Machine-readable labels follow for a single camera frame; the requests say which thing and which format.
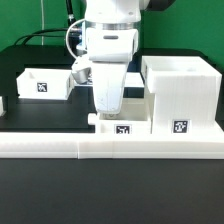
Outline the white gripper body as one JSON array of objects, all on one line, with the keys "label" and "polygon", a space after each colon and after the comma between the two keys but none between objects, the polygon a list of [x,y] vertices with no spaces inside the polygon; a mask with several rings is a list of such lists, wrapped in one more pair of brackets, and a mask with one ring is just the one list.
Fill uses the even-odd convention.
[{"label": "white gripper body", "polygon": [[72,75],[78,84],[92,75],[96,111],[118,114],[121,110],[124,84],[129,63],[138,50],[137,29],[86,29],[87,53],[72,65]]}]

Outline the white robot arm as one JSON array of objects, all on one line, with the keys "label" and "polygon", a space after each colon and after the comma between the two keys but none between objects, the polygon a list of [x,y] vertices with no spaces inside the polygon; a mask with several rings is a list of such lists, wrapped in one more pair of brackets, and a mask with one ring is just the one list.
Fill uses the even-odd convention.
[{"label": "white robot arm", "polygon": [[121,110],[125,78],[139,49],[142,11],[164,11],[176,0],[85,0],[82,19],[82,55],[74,55],[72,73],[89,70],[93,97],[100,114]]}]

